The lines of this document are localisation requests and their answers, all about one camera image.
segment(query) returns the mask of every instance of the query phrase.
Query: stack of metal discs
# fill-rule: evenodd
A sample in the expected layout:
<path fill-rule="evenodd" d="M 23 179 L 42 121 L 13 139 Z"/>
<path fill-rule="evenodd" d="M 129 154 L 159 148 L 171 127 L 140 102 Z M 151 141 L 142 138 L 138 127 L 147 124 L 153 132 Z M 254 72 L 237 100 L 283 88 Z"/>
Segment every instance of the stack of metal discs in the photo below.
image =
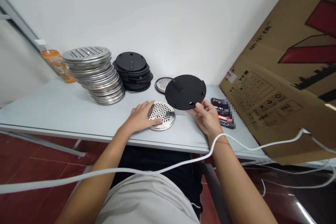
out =
<path fill-rule="evenodd" d="M 127 91 L 142 92 L 151 85 L 153 74 L 145 58 L 135 52 L 123 52 L 113 62 Z"/>
<path fill-rule="evenodd" d="M 123 83 L 111 64 L 111 52 L 105 47 L 81 47 L 62 56 L 67 71 L 99 104 L 110 105 L 125 96 Z"/>

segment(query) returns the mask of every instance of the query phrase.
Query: white shirt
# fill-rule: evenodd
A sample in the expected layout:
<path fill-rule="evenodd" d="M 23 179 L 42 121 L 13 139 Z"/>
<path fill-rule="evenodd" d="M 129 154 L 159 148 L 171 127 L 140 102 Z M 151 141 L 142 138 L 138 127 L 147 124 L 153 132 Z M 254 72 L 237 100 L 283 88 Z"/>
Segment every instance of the white shirt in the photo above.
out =
<path fill-rule="evenodd" d="M 167 177 L 134 174 L 107 194 L 96 224 L 199 224 L 191 202 Z"/>

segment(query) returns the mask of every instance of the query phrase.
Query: table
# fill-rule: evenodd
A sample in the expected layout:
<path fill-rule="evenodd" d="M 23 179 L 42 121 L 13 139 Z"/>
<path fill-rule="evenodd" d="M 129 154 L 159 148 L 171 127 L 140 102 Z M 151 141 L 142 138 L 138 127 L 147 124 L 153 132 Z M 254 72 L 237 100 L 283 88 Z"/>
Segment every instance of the table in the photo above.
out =
<path fill-rule="evenodd" d="M 131 109 L 146 100 L 166 102 L 165 96 L 157 92 L 152 81 L 144 92 L 126 92 L 118 103 L 102 106 L 92 99 L 87 90 L 78 83 L 67 84 L 56 78 L 31 94 L 22 97 L 0 110 L 0 130 L 10 131 L 13 136 L 24 140 L 38 141 L 29 134 L 51 135 L 65 138 L 110 142 L 117 129 L 128 118 Z M 207 85 L 206 99 L 225 99 L 215 85 Z M 191 153 L 206 154 L 209 145 L 203 132 L 187 111 L 175 110 L 176 121 L 165 131 L 146 129 L 131 136 L 129 145 L 169 149 Z M 223 127 L 224 133 L 231 135 L 242 144 L 254 148 L 259 146 L 240 117 L 233 112 L 236 129 Z M 238 158 L 269 161 L 270 158 L 260 150 L 250 151 L 228 137 Z M 42 145 L 59 149 L 43 141 Z M 63 147 L 62 151 L 83 155 Z"/>

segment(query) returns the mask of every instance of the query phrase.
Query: smartphone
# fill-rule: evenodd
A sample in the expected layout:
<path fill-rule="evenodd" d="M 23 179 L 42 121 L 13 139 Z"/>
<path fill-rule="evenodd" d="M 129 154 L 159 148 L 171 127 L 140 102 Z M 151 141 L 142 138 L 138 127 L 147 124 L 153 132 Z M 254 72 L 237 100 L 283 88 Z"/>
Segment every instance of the smartphone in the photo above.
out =
<path fill-rule="evenodd" d="M 211 104 L 217 109 L 219 122 L 223 127 L 235 129 L 236 125 L 233 121 L 229 102 L 227 100 L 212 98 Z"/>

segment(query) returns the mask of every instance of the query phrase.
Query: perforated holes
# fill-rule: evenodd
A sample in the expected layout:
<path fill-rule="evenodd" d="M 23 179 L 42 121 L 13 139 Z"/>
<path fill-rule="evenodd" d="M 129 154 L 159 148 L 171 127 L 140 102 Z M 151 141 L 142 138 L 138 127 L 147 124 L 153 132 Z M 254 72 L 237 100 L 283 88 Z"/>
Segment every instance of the perforated holes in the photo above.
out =
<path fill-rule="evenodd" d="M 86 58 L 90 55 L 98 55 L 104 52 L 103 49 L 100 47 L 86 47 L 86 48 L 79 48 L 75 49 L 70 53 L 72 58 Z"/>
<path fill-rule="evenodd" d="M 155 103 L 149 110 L 148 119 L 154 120 L 159 118 L 163 123 L 170 121 L 171 109 L 164 104 Z"/>
<path fill-rule="evenodd" d="M 171 79 L 167 79 L 167 78 L 161 79 L 161 80 L 158 81 L 158 84 L 159 84 L 158 86 L 162 89 L 166 89 L 166 87 L 167 87 L 167 85 L 170 81 L 171 81 Z"/>

